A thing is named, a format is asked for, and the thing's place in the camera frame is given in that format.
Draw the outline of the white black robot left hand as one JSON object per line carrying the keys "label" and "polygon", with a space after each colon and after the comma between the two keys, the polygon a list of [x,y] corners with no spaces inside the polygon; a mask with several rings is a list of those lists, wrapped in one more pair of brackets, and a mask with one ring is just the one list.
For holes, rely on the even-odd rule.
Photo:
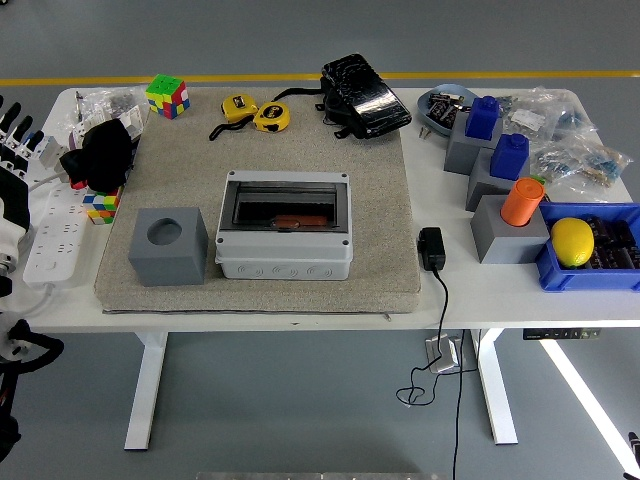
{"label": "white black robot left hand", "polygon": [[21,108],[15,102],[1,116],[1,263],[6,269],[17,263],[19,243],[30,228],[25,177],[44,137],[40,130],[29,134],[33,124],[30,115],[15,124]]}

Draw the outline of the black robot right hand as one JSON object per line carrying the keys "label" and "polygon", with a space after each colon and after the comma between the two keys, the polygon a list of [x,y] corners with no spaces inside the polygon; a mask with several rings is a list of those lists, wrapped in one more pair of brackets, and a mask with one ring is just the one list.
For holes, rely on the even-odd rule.
{"label": "black robot right hand", "polygon": [[[640,466],[640,439],[635,432],[631,431],[628,433],[628,440],[636,465]],[[635,474],[624,472],[622,477],[625,480],[639,480],[639,472],[636,472]]]}

